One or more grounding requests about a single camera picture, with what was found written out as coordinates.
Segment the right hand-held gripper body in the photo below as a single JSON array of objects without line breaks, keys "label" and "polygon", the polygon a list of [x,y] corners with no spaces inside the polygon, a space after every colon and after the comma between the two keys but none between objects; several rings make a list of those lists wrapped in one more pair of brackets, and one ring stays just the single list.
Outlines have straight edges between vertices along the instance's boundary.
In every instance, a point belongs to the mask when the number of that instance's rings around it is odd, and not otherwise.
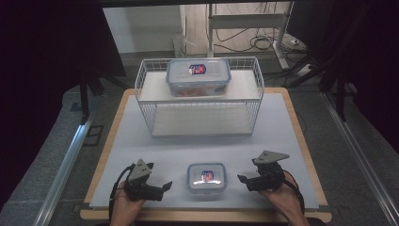
[{"label": "right hand-held gripper body", "polygon": [[286,153],[276,153],[263,151],[252,163],[257,167],[259,177],[247,179],[247,188],[249,191],[277,190],[285,179],[285,174],[280,160],[289,158]]}]

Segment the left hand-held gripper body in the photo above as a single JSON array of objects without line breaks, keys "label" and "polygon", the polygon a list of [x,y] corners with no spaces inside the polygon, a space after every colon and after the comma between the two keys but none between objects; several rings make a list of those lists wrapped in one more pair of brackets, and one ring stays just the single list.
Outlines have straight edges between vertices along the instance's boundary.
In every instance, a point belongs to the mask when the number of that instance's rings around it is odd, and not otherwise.
[{"label": "left hand-held gripper body", "polygon": [[125,180],[125,192],[131,201],[158,201],[163,199],[164,191],[161,187],[147,184],[152,169],[143,159],[139,159]]}]

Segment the small clear plastic food container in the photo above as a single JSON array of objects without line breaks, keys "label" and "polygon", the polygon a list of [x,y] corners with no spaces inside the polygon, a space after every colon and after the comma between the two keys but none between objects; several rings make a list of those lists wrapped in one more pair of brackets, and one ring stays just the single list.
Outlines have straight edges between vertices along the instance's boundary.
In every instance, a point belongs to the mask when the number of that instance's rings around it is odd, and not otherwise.
[{"label": "small clear plastic food container", "polygon": [[188,189],[194,194],[221,193],[227,187],[227,175],[222,163],[195,163],[187,169]]}]

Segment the white wire two-tier rack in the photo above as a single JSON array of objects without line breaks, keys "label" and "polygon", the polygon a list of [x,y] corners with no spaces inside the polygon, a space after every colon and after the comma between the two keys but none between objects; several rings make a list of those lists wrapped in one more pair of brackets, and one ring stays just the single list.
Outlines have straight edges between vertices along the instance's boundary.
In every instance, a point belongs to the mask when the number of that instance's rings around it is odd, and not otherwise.
[{"label": "white wire two-tier rack", "polygon": [[250,135],[263,99],[263,75],[254,56],[227,59],[231,82],[220,96],[174,97],[166,83],[173,59],[144,59],[136,77],[136,99],[154,137]]}]

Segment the large clear plastic food container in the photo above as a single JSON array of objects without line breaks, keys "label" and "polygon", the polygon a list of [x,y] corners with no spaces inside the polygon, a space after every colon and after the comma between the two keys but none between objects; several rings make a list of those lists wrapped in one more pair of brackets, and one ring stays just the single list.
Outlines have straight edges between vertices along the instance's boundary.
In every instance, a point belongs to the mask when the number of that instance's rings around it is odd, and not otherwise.
[{"label": "large clear plastic food container", "polygon": [[224,58],[182,58],[168,63],[166,83],[174,97],[220,96],[231,82]]}]

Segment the person's left hand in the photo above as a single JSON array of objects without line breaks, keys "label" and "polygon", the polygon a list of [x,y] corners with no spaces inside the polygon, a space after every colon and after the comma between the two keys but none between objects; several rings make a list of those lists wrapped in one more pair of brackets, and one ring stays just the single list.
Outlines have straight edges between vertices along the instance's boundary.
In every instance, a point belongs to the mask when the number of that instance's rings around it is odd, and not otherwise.
[{"label": "person's left hand", "polygon": [[120,182],[113,199],[110,226],[131,226],[145,203],[145,200],[131,201],[124,186],[125,182]]}]

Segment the person's right hand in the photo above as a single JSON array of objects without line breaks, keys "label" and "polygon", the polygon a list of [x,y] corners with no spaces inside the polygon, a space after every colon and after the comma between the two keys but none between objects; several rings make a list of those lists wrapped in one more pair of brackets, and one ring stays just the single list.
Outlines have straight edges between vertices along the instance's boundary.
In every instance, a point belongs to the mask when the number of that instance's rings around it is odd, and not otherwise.
[{"label": "person's right hand", "polygon": [[299,198],[287,185],[282,185],[275,191],[261,190],[260,194],[273,204],[291,226],[311,226],[302,213]]}]

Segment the white table mat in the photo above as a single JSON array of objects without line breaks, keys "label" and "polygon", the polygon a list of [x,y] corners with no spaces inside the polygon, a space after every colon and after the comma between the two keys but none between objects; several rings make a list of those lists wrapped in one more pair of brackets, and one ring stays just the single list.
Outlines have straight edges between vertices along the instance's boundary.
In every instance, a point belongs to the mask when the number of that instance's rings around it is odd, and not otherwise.
[{"label": "white table mat", "polygon": [[[108,156],[100,183],[89,203],[106,207],[113,184],[122,170],[138,159],[154,164],[148,184],[171,189],[160,202],[147,202],[147,208],[267,208],[268,202],[240,183],[237,176],[256,175],[252,159],[264,150],[287,153],[281,166],[294,175],[304,196],[305,207],[319,207],[310,173],[306,167],[294,127],[280,94],[265,94],[253,134],[249,137],[152,137],[134,95],[127,104]],[[193,163],[222,163],[227,187],[218,194],[193,194],[188,189],[187,168]]]}]

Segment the wooden table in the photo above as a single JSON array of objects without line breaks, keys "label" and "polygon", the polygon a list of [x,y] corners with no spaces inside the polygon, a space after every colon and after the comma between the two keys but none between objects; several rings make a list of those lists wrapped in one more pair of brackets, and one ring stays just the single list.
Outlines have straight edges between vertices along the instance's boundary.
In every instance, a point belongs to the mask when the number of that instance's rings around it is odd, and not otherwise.
[{"label": "wooden table", "polygon": [[[302,134],[299,121],[295,114],[295,108],[292,104],[290,94],[285,88],[266,88],[265,94],[280,94],[285,104],[285,109],[288,112],[290,123],[293,125],[295,132],[295,138],[298,142],[306,168],[311,177],[311,186],[315,189],[315,196],[317,203],[320,206],[319,210],[308,209],[305,212],[307,218],[319,218],[324,223],[332,221],[331,210],[328,206],[327,199],[324,190],[321,186],[319,177],[317,175],[316,168],[313,164],[311,154],[309,152],[308,145]],[[108,219],[108,208],[107,207],[89,207],[89,202],[93,199],[94,190],[100,183],[100,177],[104,173],[105,162],[109,158],[111,153],[111,147],[115,143],[117,130],[119,129],[122,121],[122,114],[124,113],[129,98],[136,94],[134,89],[127,89],[123,92],[120,104],[112,122],[110,132],[106,138],[104,148],[102,150],[100,160],[97,164],[96,170],[93,174],[90,186],[88,188],[87,195],[84,203],[80,210],[80,217],[85,220],[106,220]],[[178,222],[185,224],[186,222],[196,222],[198,224],[204,224],[205,222],[234,222],[238,224],[245,223],[282,223],[285,221],[283,216],[278,213],[274,213],[272,210],[199,210],[199,209],[154,209],[144,210],[138,218],[139,221],[143,222]]]}]

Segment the black tripod stand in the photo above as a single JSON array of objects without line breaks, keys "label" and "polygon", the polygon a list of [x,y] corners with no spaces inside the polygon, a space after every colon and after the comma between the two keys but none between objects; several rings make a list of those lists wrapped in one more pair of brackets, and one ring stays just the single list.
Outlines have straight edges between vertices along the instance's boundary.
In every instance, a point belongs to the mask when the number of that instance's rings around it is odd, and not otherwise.
[{"label": "black tripod stand", "polygon": [[104,94],[104,86],[102,85],[100,79],[103,78],[108,82],[126,90],[129,86],[115,78],[114,76],[108,75],[106,73],[102,73],[101,71],[95,70],[93,72],[82,72],[80,75],[80,100],[82,106],[82,120],[81,123],[85,124],[89,117],[89,104],[88,104],[88,89],[95,95],[100,96]]},{"label": "black tripod stand", "polygon": [[321,78],[318,88],[322,92],[330,91],[333,85],[336,85],[335,94],[335,111],[342,121],[346,121],[344,115],[344,97],[345,97],[345,83],[344,73],[342,72],[340,58],[333,56],[320,66],[316,66],[305,75],[297,78],[295,81],[285,85],[286,88],[294,88],[304,83],[305,81],[313,78],[314,76],[325,73]]}]

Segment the white power strip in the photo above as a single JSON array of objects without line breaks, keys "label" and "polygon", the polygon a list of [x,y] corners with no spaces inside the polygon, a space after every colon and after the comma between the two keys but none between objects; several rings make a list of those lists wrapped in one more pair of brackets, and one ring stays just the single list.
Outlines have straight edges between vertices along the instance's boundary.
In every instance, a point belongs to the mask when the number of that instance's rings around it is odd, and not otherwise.
[{"label": "white power strip", "polygon": [[309,73],[312,69],[314,68],[314,66],[312,64],[306,64],[302,69],[300,69],[296,74],[299,77],[302,77],[304,75],[306,75],[307,73]]}]

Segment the aluminium floor rail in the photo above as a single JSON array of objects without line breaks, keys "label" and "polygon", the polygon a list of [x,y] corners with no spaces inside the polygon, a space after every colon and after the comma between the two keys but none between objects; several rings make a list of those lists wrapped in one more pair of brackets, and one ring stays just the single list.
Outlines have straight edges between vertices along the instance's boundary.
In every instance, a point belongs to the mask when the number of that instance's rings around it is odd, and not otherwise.
[{"label": "aluminium floor rail", "polygon": [[321,96],[327,105],[332,119],[335,121],[340,133],[342,134],[346,145],[348,146],[350,152],[354,155],[355,161],[357,162],[368,186],[371,188],[387,221],[389,222],[390,226],[399,226],[399,208],[394,202],[391,194],[378,178],[347,122],[343,121],[336,112],[336,104],[334,103],[332,97],[324,92],[321,93]]},{"label": "aluminium floor rail", "polygon": [[87,121],[80,124],[72,138],[72,142],[61,162],[56,177],[52,182],[49,191],[40,207],[40,210],[33,222],[33,226],[48,226],[56,210],[58,201],[71,175],[73,165],[77,159],[81,147],[91,123]]}]

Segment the white metal stand frame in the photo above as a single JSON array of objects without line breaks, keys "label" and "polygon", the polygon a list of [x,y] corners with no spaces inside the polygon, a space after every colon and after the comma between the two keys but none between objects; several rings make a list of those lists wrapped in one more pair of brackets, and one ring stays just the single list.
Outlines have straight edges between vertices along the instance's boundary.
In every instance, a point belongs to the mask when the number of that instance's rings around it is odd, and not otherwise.
[{"label": "white metal stand frame", "polygon": [[221,15],[213,13],[213,4],[208,4],[207,31],[208,48],[207,57],[214,56],[213,35],[215,29],[239,29],[239,28],[278,28],[279,34],[272,42],[273,50],[283,70],[288,70],[288,62],[282,53],[281,45],[286,27],[292,12],[294,2],[291,1],[282,13],[272,14],[236,14]]}]

